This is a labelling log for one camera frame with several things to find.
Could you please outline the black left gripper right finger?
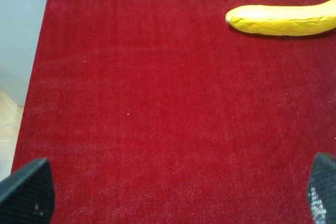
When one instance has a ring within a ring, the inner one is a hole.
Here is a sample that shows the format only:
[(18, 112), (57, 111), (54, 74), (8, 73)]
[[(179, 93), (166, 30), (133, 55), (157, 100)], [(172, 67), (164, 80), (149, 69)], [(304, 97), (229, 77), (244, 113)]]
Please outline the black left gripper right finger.
[(335, 223), (335, 156), (317, 153), (307, 188), (307, 201), (314, 223)]

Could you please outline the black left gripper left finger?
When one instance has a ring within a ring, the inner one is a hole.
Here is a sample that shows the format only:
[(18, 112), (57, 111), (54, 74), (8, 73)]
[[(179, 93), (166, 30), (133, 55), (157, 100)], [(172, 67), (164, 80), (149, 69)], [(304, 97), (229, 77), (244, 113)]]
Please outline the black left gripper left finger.
[(48, 159), (36, 158), (1, 181), (1, 223), (50, 223), (54, 210)]

